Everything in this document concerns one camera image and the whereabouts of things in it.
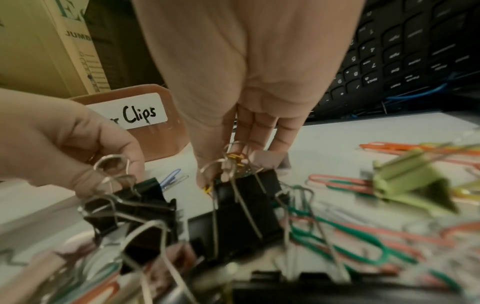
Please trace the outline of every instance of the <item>black keyboard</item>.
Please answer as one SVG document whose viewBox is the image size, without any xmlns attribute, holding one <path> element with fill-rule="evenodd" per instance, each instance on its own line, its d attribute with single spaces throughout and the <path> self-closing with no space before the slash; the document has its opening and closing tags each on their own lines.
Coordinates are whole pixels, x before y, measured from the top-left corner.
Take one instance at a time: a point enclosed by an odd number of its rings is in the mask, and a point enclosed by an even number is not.
<svg viewBox="0 0 480 304">
<path fill-rule="evenodd" d="M 367 1 L 343 63 L 310 120 L 480 70 L 480 0 Z"/>
</svg>

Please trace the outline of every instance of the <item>desk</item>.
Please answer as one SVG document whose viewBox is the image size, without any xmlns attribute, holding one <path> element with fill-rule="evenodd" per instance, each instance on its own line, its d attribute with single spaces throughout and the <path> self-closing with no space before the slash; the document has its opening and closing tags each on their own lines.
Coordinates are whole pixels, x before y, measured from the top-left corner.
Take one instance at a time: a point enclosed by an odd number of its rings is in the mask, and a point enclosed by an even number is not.
<svg viewBox="0 0 480 304">
<path fill-rule="evenodd" d="M 443 113 L 304 126 L 289 152 L 292 171 L 280 179 L 287 184 L 304 184 L 307 177 L 314 173 L 360 177 L 361 171 L 372 171 L 373 160 L 387 161 L 393 157 L 361 151 L 358 149 L 359 144 L 371 141 L 446 142 L 475 126 Z M 448 173 L 454 185 L 473 180 L 462 166 L 447 163 L 437 163 L 436 166 Z M 209 212 L 212 208 L 210 198 L 196 186 L 196 167 L 190 145 L 176 156 L 146 164 L 148 177 L 162 179 L 177 168 L 190 176 L 165 194 L 169 200 L 177 199 L 179 208 L 184 210 L 185 219 Z M 317 200 L 352 210 L 391 229 L 400 229 L 406 222 L 429 216 L 426 212 L 395 203 L 372 207 L 359 201 L 352 193 L 320 188 L 315 188 L 314 191 Z M 71 191 L 53 186 L 34 188 L 19 181 L 1 183 L 0 233 L 14 228 L 16 231 L 0 235 L 0 250 L 14 248 L 15 260 L 28 261 L 35 253 L 61 243 L 76 233 L 91 229 L 77 215 L 77 201 L 71 198 L 72 195 Z M 7 225 L 29 213 L 55 207 L 54 204 L 60 201 L 63 201 L 63 209 L 44 216 L 43 221 L 35 222 L 27 217 L 24 223 L 28 224 L 20 229 L 18 225 Z M 258 259 L 253 267 L 265 264 L 262 259 Z M 0 284 L 19 270 L 19 267 L 1 265 Z"/>
</svg>

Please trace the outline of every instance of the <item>white label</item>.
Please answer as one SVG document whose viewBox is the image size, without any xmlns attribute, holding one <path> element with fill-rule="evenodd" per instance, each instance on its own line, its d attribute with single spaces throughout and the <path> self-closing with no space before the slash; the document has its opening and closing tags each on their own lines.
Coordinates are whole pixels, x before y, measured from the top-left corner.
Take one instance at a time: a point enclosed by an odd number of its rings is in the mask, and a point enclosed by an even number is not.
<svg viewBox="0 0 480 304">
<path fill-rule="evenodd" d="M 125 130 L 159 124 L 168 120 L 160 95 L 148 93 L 87 105 Z"/>
</svg>

